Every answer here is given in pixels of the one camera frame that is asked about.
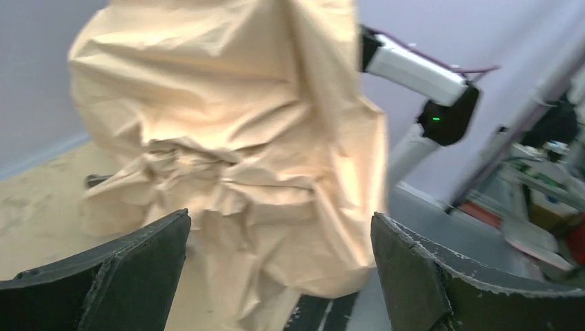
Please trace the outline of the beige folding umbrella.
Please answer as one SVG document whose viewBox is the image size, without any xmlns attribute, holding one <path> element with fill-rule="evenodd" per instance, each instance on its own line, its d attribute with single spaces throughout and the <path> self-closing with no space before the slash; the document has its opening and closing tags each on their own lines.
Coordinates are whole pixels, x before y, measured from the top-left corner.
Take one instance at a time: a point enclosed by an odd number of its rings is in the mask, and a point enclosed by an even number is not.
<svg viewBox="0 0 585 331">
<path fill-rule="evenodd" d="M 85 230 L 187 209 L 221 330 L 359 291 L 387 135 L 358 46 L 352 1 L 111 1 L 68 56 L 83 124 L 119 165 L 85 193 Z"/>
</svg>

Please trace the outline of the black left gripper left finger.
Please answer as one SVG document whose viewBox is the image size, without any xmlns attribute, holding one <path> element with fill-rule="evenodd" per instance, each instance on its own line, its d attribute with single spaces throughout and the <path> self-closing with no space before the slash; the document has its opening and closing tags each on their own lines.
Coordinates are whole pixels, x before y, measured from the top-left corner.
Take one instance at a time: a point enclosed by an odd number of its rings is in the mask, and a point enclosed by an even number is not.
<svg viewBox="0 0 585 331">
<path fill-rule="evenodd" d="M 163 330 L 191 219 L 178 210 L 1 282 L 2 330 Z"/>
</svg>

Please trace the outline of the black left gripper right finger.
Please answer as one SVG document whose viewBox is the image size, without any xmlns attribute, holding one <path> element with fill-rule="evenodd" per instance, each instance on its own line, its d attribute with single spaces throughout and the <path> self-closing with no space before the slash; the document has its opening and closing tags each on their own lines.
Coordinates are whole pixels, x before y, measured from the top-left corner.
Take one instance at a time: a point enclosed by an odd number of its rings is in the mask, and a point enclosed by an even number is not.
<svg viewBox="0 0 585 331">
<path fill-rule="evenodd" d="M 371 239 L 393 330 L 583 330 L 584 290 L 519 277 L 390 219 Z"/>
</svg>

